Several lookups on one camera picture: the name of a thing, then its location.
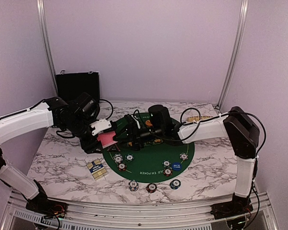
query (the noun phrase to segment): green poker mat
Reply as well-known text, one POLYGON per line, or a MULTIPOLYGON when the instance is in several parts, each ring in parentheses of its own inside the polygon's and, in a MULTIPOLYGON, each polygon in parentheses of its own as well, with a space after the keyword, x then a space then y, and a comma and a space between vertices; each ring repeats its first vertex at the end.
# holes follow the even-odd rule
MULTIPOLYGON (((146 126, 150 125, 149 114, 140 113, 141 118, 145 122, 146 126)), ((127 121, 125 118, 121 118, 117 121, 117 132, 119 132, 125 125, 127 121)), ((158 183, 166 180, 170 180, 179 174, 181 174, 190 165, 194 154, 195 145, 194 143, 184 144, 181 146, 170 146, 164 143, 161 139, 156 138, 155 141, 150 141, 145 143, 145 147, 140 151, 134 151, 127 146, 128 144, 117 144, 110 146, 103 151, 103 156, 109 167, 115 171, 118 175, 128 179, 136 180, 141 183, 158 183), (125 171, 119 171, 118 164, 114 161, 115 154, 121 154, 123 156, 123 163, 127 165, 125 171), (180 154, 185 153, 188 155, 188 159, 182 161, 180 159, 180 154), (133 161, 128 162, 125 160, 125 156, 132 154, 134 156, 133 161), (171 176, 165 176, 163 174, 163 161, 168 160, 171 164, 175 162, 181 163, 181 170, 174 171, 171 176)))

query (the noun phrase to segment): white marble surface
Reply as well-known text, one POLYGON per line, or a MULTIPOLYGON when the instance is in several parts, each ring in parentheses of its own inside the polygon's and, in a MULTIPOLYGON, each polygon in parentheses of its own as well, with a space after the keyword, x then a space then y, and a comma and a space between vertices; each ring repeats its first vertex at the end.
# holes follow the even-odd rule
MULTIPOLYGON (((114 102, 116 121, 135 109, 147 112, 155 103, 114 102)), ((211 104, 207 103, 158 103, 169 109, 171 117, 179 120, 181 112, 189 107, 198 108, 202 115, 215 116, 211 104)), ((111 109, 102 103, 100 118, 111 109)), ((185 115, 197 115, 189 111, 185 115)), ((41 183, 49 197, 75 201, 100 203, 164 203, 202 199, 232 194, 236 183, 237 162, 233 149, 226 138, 208 139, 195 143, 195 155, 187 170, 177 179, 182 183, 177 190, 169 187, 169 181, 158 183, 155 193, 146 191, 147 184, 139 183, 139 189, 131 192, 129 180, 122 178, 107 165, 102 154, 86 154, 77 138, 62 139, 55 134, 57 129, 48 129, 47 134, 33 160, 28 176, 41 183), (108 175, 95 181, 86 164, 99 158, 108 175)))

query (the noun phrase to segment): metal frame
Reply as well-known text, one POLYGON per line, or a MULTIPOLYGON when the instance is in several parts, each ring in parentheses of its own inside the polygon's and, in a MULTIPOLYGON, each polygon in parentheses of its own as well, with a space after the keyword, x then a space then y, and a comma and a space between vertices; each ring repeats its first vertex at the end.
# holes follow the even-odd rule
POLYGON ((57 88, 57 83, 55 79, 56 71, 55 71, 55 66, 54 66, 51 48, 49 44, 49 37, 48 37, 47 26, 46 26, 46 18, 45 18, 43 0, 37 0, 37 8, 38 8, 40 28, 41 28, 41 33, 42 33, 42 38, 43 38, 43 43, 44 43, 44 49, 46 52, 47 63, 48 63, 50 73, 52 75, 52 80, 53 80, 53 85, 55 88, 56 95, 58 95, 58 88, 57 88))
MULTIPOLYGON (((257 211, 258 201, 251 194, 254 210, 257 211)), ((66 216, 60 219, 63 230, 119 230, 119 229, 150 229, 150 230, 196 230, 209 229, 213 223, 228 219, 215 220, 210 214, 211 205, 229 201, 231 195, 201 199, 179 203, 162 204, 101 204, 78 201, 66 201, 66 216)), ((264 222, 269 230, 278 230, 277 222, 267 193, 259 194, 260 212, 264 214, 264 222)), ((6 206, 0 230, 10 230, 14 217, 41 224, 42 215, 25 209, 26 201, 14 190, 6 206)), ((45 226, 57 227, 56 219, 43 222, 45 226)))
POLYGON ((249 0, 242 0, 240 17, 239 17, 239 22, 238 22, 238 28, 236 31, 236 37, 235 37, 235 42, 234 42, 234 48, 233 48, 232 56, 230 59, 230 64, 229 64, 229 67, 227 70, 225 82, 224 82, 224 85, 222 88, 222 92, 220 94, 219 101, 217 102, 217 106, 216 106, 217 109, 222 108, 222 105, 223 105, 225 98, 226 98, 226 95, 228 93, 230 82, 232 80, 235 62, 236 62, 239 50, 241 48, 242 39, 243 39, 243 35, 244 35, 246 17, 247 17, 247 11, 248 11, 248 2, 249 2, 249 0))

